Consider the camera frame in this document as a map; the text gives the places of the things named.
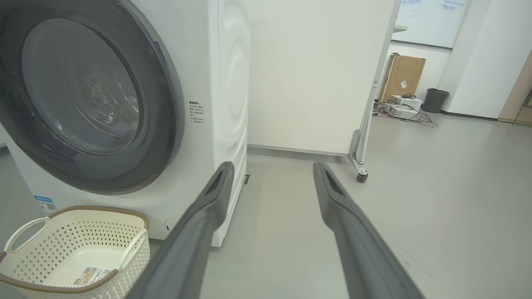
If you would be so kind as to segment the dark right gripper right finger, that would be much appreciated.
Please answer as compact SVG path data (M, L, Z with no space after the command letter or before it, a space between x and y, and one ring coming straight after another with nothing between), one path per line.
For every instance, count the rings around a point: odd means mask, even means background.
M325 162L313 163L325 225L334 233L351 299L422 299L423 295Z

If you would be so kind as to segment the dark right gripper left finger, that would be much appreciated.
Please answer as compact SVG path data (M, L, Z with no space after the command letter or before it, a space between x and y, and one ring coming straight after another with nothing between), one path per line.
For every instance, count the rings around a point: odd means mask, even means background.
M199 298L212 238L226 219L233 181L233 163L220 164L150 258L128 299Z

